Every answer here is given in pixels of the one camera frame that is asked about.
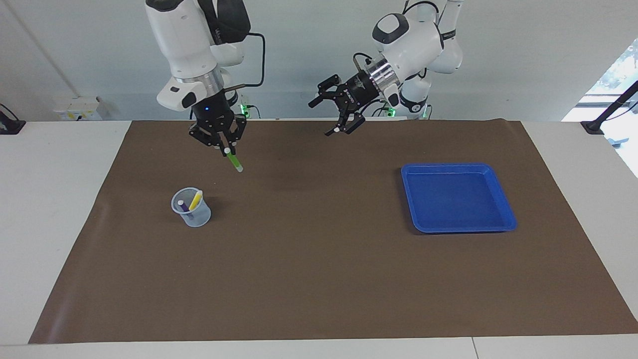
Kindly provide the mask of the white wall socket box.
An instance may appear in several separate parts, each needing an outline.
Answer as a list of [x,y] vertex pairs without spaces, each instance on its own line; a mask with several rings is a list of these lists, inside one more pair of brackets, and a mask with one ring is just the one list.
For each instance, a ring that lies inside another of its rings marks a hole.
[[61,121],[103,120],[103,106],[96,96],[55,97],[53,111]]

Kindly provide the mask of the brown table mat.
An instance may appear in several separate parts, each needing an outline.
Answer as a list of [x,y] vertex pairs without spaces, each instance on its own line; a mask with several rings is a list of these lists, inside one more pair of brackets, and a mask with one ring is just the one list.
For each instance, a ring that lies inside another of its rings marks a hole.
[[[130,125],[30,343],[638,334],[520,122],[252,121],[243,173],[187,128]],[[492,166],[517,228],[418,232],[415,162]]]

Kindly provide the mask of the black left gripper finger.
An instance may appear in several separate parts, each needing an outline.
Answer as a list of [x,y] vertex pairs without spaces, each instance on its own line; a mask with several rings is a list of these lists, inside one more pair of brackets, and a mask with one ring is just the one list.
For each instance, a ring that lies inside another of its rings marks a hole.
[[344,86],[339,75],[333,75],[317,85],[317,95],[308,102],[309,108],[315,108],[324,100],[331,100],[338,109],[344,108]]
[[338,119],[336,125],[325,132],[325,136],[329,137],[333,134],[344,133],[351,134],[365,123],[365,117],[358,111],[353,109],[339,109]]

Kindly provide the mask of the black clamp stand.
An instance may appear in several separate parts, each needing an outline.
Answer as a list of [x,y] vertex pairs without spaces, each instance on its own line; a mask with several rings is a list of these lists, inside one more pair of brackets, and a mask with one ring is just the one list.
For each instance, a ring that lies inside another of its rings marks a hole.
[[602,136],[601,129],[604,121],[607,121],[615,111],[622,107],[628,100],[638,93],[638,80],[636,80],[625,92],[623,92],[612,104],[610,104],[595,120],[581,121],[583,129],[590,135]]

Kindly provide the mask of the bright window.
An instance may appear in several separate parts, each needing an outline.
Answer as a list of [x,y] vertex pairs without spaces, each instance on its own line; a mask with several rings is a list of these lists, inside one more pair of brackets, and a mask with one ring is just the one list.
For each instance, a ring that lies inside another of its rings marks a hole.
[[[566,122],[593,121],[638,80],[638,38],[609,66],[564,117]],[[615,110],[602,131],[638,178],[638,93]]]

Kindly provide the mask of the black desk mount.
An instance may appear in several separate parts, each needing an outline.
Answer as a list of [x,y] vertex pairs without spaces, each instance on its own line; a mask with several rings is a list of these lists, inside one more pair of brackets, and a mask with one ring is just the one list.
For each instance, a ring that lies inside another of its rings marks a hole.
[[16,135],[23,129],[26,121],[21,120],[9,107],[0,103],[0,135]]

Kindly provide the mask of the green highlighter pen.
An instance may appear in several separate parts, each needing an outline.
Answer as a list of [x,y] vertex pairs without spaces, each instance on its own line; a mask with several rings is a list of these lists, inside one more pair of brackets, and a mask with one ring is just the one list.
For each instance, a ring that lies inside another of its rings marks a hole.
[[242,173],[244,168],[241,162],[239,161],[239,159],[237,159],[236,155],[232,153],[232,150],[230,148],[225,148],[224,153],[226,157],[230,160],[231,164],[234,166],[236,171],[238,173]]

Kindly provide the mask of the blue plastic tray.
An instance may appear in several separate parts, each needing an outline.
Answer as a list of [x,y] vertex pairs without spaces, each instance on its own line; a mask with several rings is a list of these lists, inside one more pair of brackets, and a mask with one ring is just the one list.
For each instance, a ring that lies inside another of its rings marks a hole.
[[496,171],[485,163],[413,163],[401,168],[412,223],[425,234],[517,228]]

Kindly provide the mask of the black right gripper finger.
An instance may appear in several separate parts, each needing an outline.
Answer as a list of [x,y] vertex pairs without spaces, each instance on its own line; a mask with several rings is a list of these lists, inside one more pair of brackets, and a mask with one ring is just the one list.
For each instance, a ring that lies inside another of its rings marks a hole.
[[189,135],[199,142],[203,143],[208,147],[213,147],[214,149],[221,150],[222,148],[222,140],[217,132],[206,132],[201,129],[197,124],[193,124],[189,127]]
[[232,155],[236,155],[236,146],[244,134],[247,122],[246,116],[234,116],[235,127],[233,129],[229,128],[226,132],[226,140]]

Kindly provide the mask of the clear plastic cup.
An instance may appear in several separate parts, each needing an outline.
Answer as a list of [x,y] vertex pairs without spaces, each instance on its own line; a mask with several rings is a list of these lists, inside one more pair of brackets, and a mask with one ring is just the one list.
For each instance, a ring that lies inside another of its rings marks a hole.
[[198,190],[200,189],[195,187],[183,188],[182,190],[174,193],[171,199],[171,208],[173,209],[174,213],[178,214],[178,216],[180,216],[182,220],[184,220],[185,225],[193,228],[202,227],[207,222],[209,222],[211,218],[211,211],[207,203],[205,202],[204,195],[198,207],[193,211],[187,213],[183,213],[181,211],[181,209],[177,206],[177,202],[178,200],[192,201],[194,194]]

